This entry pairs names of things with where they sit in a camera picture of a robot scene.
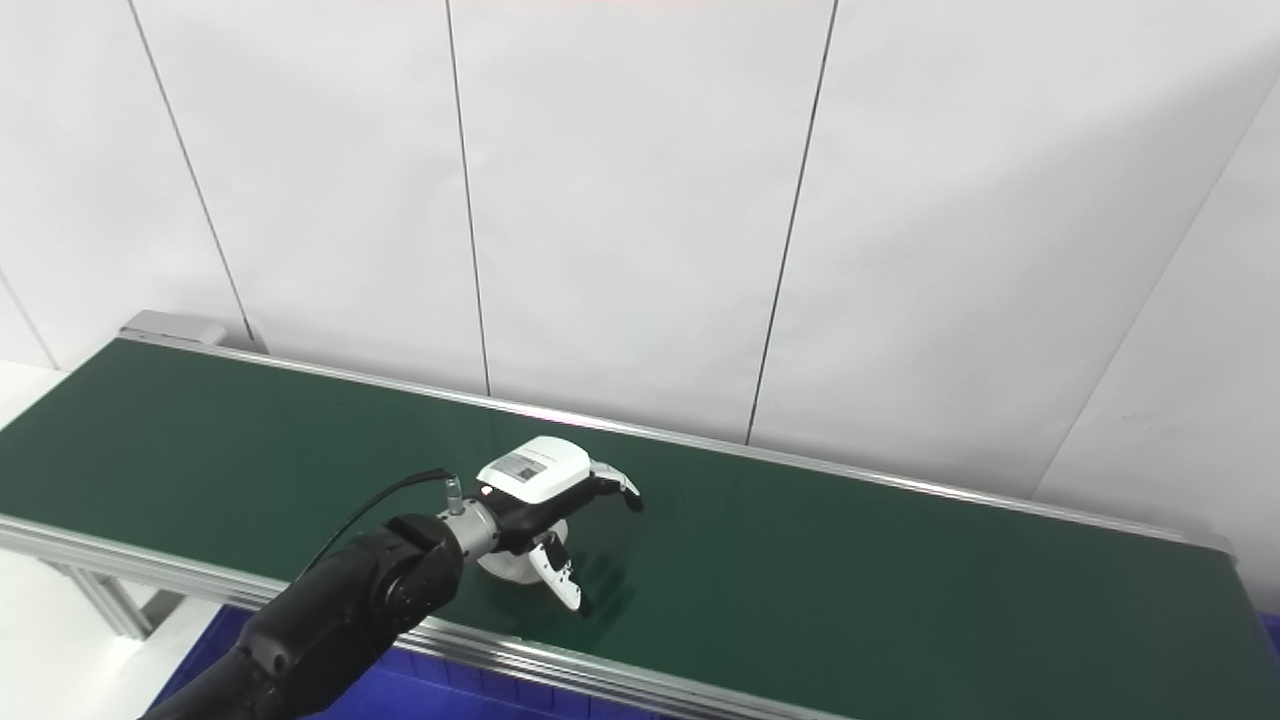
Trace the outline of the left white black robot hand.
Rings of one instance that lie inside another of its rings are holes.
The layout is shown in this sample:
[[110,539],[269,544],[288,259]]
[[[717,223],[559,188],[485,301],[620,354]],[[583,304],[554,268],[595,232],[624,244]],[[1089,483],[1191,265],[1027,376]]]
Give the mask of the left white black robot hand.
[[572,612],[593,606],[575,579],[566,547],[568,519],[598,497],[620,496],[631,512],[644,510],[639,488],[621,470],[585,448],[539,436],[477,473],[477,503],[492,528],[480,566],[504,582],[543,584]]

